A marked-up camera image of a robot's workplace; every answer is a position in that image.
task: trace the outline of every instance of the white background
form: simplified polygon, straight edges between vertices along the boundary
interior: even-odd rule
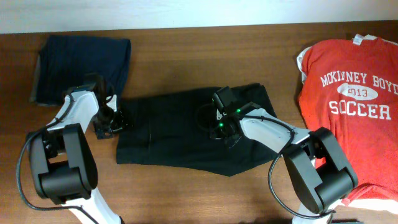
[[[0,33],[385,19],[397,0],[0,0]]]

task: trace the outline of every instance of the folded clothing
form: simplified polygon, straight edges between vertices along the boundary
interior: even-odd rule
[[[39,52],[30,101],[61,105],[63,92],[82,85],[89,73],[103,76],[120,96],[127,81],[130,53],[128,39],[51,35]]]
[[[276,153],[244,136],[225,142],[210,139],[198,120],[216,121],[216,109],[207,107],[220,87],[201,88],[138,100],[122,100],[134,127],[119,135],[118,164],[187,167],[232,176],[275,158]],[[254,102],[276,117],[264,86],[256,83],[232,88],[243,102]]]
[[[304,83],[298,102],[308,128],[330,129],[359,179],[343,203],[398,201],[398,46],[371,35],[325,40],[297,62]]]

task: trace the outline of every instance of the black cloth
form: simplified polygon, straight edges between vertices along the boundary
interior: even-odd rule
[[[129,72],[128,39],[51,35],[40,51],[39,80],[33,101],[63,104],[62,93],[83,84],[86,74],[97,73],[121,95]]]
[[[122,101],[132,114],[134,127],[120,133],[116,151],[118,164],[145,164],[187,167],[232,176],[264,164],[276,153],[244,136],[237,142],[210,139],[196,122],[195,112],[211,102],[219,87],[202,88],[151,98]],[[232,88],[243,102],[261,105],[276,117],[264,86],[256,83]],[[215,121],[216,110],[208,108]]]

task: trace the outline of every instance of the wooden tabletop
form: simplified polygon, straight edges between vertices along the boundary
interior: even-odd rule
[[[240,86],[259,82],[279,119],[304,128],[296,104],[300,72],[295,57],[325,39],[372,34],[398,42],[398,22],[346,22],[188,29],[71,32],[131,39],[132,52],[125,98],[152,96],[206,86]],[[47,124],[60,107],[28,102],[37,53],[45,34],[0,35],[0,223],[78,223],[68,211],[27,208],[16,187],[16,161],[25,135]],[[209,172],[135,164],[117,165],[118,138],[96,140],[86,133],[99,174],[98,187],[108,205],[126,223],[283,223],[292,216],[273,199],[267,185],[270,163],[234,177]],[[34,190],[25,156],[22,186],[29,200],[52,206]],[[294,194],[283,161],[273,183],[280,198],[294,209]],[[335,219],[397,223],[398,216],[338,207]]]

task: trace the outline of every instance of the red shirt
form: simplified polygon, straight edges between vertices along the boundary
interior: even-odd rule
[[[398,46],[326,40],[307,50],[301,66],[307,79],[298,102],[308,128],[330,129],[358,175],[343,202],[398,201]]]

